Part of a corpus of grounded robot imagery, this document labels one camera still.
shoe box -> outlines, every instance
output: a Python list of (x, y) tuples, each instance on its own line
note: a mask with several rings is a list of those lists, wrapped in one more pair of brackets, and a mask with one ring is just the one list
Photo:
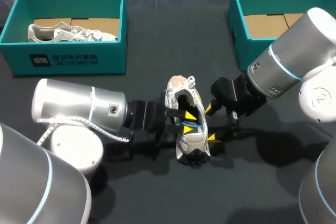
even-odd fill
[(336, 17), (336, 0), (230, 0), (228, 22), (239, 68), (246, 70), (313, 7), (320, 7)]
[[(117, 41), (28, 42), (28, 26), (59, 22), (117, 36)], [(125, 73), (128, 14), (125, 0), (15, 0), (0, 36), (14, 75)]]

shoelace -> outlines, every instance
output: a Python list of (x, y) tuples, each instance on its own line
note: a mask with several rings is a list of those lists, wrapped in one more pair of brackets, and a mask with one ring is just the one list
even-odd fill
[(75, 40), (80, 40), (80, 41), (97, 41), (101, 40), (101, 31), (100, 30), (90, 30), (90, 29), (85, 29), (82, 27), (78, 27), (78, 29), (73, 29), (71, 31), (74, 35)]
[(189, 76), (188, 79), (185, 81), (184, 86), (179, 88), (167, 89), (167, 91), (172, 91), (171, 95), (169, 96), (169, 103), (176, 101), (175, 94), (181, 91), (182, 89), (190, 91), (192, 96), (195, 97), (196, 94), (196, 90), (194, 89), (195, 85), (196, 85), (195, 77)]

cardboard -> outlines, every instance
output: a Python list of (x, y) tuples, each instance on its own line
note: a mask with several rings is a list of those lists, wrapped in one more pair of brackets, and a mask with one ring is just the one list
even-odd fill
[(72, 26), (80, 26), (91, 30), (100, 30), (103, 33), (119, 36), (119, 19), (118, 18), (88, 18), (72, 19)]
[(304, 13), (288, 13), (284, 14), (288, 27), (291, 27)]
[(60, 22), (71, 24), (71, 18), (39, 18), (34, 19), (34, 24), (42, 27), (54, 27)]
[(278, 38), (287, 30), (283, 15), (244, 16), (251, 38)]

sneaker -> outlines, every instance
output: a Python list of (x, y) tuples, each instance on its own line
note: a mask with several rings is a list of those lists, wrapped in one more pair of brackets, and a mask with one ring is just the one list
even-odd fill
[(29, 42), (58, 42), (58, 41), (111, 41), (118, 40), (112, 34), (99, 30), (85, 29), (80, 26), (70, 26), (64, 22), (54, 27), (40, 27), (31, 24), (28, 27)]
[(208, 126), (201, 97), (195, 89), (195, 78), (173, 76), (166, 89), (165, 105), (170, 109), (186, 110), (196, 119), (196, 123), (192, 123), (174, 118), (175, 124), (183, 127), (183, 133), (178, 134), (176, 140), (177, 160), (184, 164), (206, 162), (210, 158)]

screw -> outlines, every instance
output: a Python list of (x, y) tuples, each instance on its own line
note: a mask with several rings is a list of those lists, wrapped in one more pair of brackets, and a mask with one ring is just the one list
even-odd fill
[(253, 64), (252, 68), (253, 68), (254, 70), (256, 70), (257, 68), (259, 68), (259, 63), (255, 63), (255, 64)]
[(110, 112), (111, 112), (112, 114), (116, 114), (117, 111), (118, 111), (118, 109), (117, 109), (116, 106), (112, 106), (112, 107), (110, 108)]

